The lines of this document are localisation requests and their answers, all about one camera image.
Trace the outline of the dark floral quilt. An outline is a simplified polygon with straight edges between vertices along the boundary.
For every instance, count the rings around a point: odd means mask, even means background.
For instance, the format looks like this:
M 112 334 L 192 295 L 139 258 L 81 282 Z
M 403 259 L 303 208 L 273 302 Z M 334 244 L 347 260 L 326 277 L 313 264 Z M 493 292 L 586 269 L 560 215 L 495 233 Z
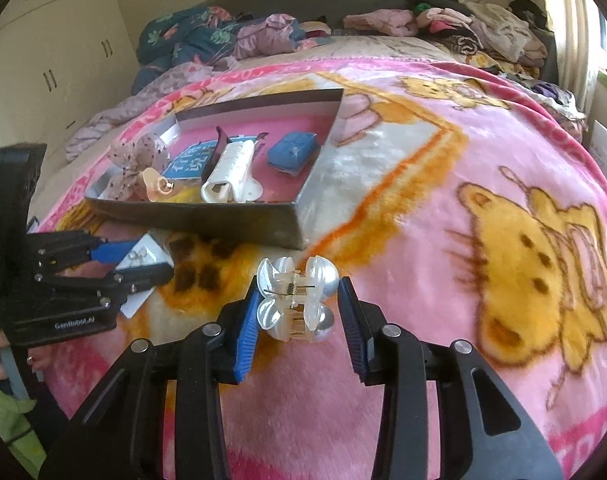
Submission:
M 140 70 L 131 93 L 135 96 L 175 66 L 212 66 L 231 56 L 238 32 L 252 19 L 251 14 L 234 16 L 219 6 L 193 6 L 150 21 L 136 47 Z

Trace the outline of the lilac crumpled blanket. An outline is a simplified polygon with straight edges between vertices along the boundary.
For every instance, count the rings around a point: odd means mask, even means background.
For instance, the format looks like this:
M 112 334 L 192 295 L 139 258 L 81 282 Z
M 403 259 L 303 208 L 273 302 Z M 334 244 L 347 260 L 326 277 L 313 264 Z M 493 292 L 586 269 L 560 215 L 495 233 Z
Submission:
M 188 84 L 195 84 L 218 73 L 235 70 L 240 63 L 228 56 L 216 62 L 213 67 L 187 62 L 170 68 L 166 73 L 146 84 L 134 96 L 129 96 L 114 107 L 95 114 L 79 129 L 66 144 L 66 161 L 73 162 L 105 134 L 125 125 L 140 116 L 165 96 L 180 90 Z

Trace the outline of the cream window curtain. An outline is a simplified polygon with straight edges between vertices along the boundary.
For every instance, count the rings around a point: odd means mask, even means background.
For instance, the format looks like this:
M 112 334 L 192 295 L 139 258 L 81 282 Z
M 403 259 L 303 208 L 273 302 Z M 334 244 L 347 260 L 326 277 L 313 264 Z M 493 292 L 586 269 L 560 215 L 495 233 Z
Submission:
M 601 22 L 594 0 L 544 0 L 556 42 L 561 88 L 573 92 L 577 107 L 591 112 L 601 59 Z

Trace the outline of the pile of mixed clothes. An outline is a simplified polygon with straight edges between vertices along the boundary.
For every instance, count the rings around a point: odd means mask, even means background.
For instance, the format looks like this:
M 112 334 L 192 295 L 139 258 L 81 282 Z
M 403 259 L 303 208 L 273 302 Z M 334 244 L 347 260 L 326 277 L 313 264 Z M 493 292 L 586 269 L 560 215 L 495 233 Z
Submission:
M 541 104 L 576 140 L 587 130 L 573 92 L 558 84 L 556 41 L 531 0 L 508 6 L 463 0 L 407 0 L 419 36 L 456 61 L 504 77 Z

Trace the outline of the dotted fabric hair bow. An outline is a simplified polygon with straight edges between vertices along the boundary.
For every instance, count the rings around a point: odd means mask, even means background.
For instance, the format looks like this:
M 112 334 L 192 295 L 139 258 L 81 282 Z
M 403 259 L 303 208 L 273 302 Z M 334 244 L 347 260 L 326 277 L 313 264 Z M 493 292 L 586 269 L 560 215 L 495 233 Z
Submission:
M 161 174 L 169 164 L 170 153 L 159 136 L 146 133 L 137 140 L 114 142 L 108 158 L 119 168 L 107 184 L 108 200 L 131 200 L 145 197 L 145 185 L 140 174 L 148 168 Z

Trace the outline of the cream built-in wardrobe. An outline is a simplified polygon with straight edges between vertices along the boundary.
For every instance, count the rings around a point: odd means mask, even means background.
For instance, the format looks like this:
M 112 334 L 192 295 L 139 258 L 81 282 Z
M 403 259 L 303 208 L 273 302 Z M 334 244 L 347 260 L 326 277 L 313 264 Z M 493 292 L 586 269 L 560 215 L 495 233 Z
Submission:
M 137 70 L 118 0 L 10 0 L 0 14 L 0 147 L 47 146 L 42 176 L 96 113 L 130 94 Z

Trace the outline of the pearl white claw clip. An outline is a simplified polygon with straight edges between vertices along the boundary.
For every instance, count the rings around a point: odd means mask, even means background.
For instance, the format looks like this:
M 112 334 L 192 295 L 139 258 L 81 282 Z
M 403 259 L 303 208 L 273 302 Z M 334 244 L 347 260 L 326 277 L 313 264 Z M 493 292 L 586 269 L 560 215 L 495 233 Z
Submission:
M 326 301 L 337 294 L 339 285 L 332 261 L 310 257 L 301 272 L 291 257 L 264 258 L 256 269 L 256 284 L 263 298 L 256 319 L 272 338 L 316 344 L 331 336 L 335 315 Z

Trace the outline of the earring card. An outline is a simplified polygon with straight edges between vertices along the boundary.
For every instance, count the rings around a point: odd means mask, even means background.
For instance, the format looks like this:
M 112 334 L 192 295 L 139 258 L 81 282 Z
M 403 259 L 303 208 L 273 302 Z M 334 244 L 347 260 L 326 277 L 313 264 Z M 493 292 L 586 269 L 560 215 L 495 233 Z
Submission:
M 150 233 L 140 238 L 117 265 L 116 271 L 128 284 L 128 300 L 120 311 L 133 318 L 157 286 L 170 281 L 174 262 L 169 252 Z

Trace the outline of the shallow cardboard box tray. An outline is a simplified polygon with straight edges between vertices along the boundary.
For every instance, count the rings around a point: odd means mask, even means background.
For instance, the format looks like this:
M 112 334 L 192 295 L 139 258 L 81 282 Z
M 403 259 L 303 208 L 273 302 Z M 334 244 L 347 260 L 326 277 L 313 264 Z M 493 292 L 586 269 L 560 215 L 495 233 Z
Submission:
M 114 220 L 305 248 L 342 100 L 337 88 L 252 96 L 134 126 L 85 197 Z

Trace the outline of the blue fabric pouch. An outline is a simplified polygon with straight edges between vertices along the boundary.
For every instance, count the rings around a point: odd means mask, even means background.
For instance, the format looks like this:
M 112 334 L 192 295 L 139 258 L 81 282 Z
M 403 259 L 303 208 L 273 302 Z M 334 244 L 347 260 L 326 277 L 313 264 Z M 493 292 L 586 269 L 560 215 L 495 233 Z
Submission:
M 284 174 L 297 176 L 318 149 L 315 133 L 293 131 L 268 150 L 268 164 Z

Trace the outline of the pink folded garment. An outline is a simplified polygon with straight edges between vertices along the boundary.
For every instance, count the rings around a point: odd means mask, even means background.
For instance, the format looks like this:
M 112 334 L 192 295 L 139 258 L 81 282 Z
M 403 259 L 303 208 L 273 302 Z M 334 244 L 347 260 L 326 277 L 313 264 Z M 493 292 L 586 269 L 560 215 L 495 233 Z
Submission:
M 343 27 L 361 32 L 379 32 L 391 37 L 413 37 L 418 34 L 415 16 L 410 10 L 379 9 L 364 14 L 347 15 Z

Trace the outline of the cream white comb clip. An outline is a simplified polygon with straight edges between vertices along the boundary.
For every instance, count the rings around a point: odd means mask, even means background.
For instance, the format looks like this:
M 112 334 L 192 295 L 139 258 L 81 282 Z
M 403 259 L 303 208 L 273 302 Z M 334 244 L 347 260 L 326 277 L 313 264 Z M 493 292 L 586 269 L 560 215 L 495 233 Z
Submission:
M 201 182 L 200 194 L 208 204 L 243 204 L 259 200 L 262 184 L 251 172 L 254 142 L 228 144 L 218 165 L 206 183 Z

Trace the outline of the dark brown hair clip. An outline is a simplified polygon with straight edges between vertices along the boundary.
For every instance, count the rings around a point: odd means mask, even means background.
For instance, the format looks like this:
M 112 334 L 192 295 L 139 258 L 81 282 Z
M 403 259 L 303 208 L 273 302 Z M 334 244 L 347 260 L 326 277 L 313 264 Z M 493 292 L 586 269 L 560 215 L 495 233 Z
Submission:
M 267 132 L 260 132 L 256 136 L 229 136 L 222 127 L 215 127 L 216 133 L 218 133 L 218 140 L 216 140 L 215 147 L 209 156 L 204 169 L 201 171 L 201 182 L 206 183 L 210 178 L 212 172 L 215 170 L 216 165 L 220 161 L 225 149 L 228 144 L 235 142 L 252 141 L 254 143 L 265 139 L 268 136 Z

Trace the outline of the pink cartoon bear blanket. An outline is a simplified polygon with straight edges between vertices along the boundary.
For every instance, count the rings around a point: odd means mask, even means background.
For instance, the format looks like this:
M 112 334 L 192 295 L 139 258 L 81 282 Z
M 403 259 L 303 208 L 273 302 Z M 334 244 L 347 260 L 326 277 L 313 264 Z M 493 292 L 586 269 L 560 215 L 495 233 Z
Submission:
M 297 91 L 343 92 L 339 112 L 294 112 L 256 136 L 262 200 L 301 190 L 265 163 L 268 141 L 330 135 L 303 219 L 304 252 L 207 235 L 166 238 L 177 276 L 109 333 L 54 347 L 47 385 L 71 416 L 126 345 L 183 338 L 245 296 L 263 258 L 303 271 L 324 256 L 365 301 L 434 344 L 469 340 L 539 426 L 569 479 L 607 431 L 607 180 L 542 106 L 459 63 L 347 58 L 270 64 L 153 98 L 117 137 L 134 141 L 180 110 Z M 368 479 L 381 388 L 351 370 L 336 300 L 328 341 L 260 335 L 238 388 L 222 388 L 234 479 Z

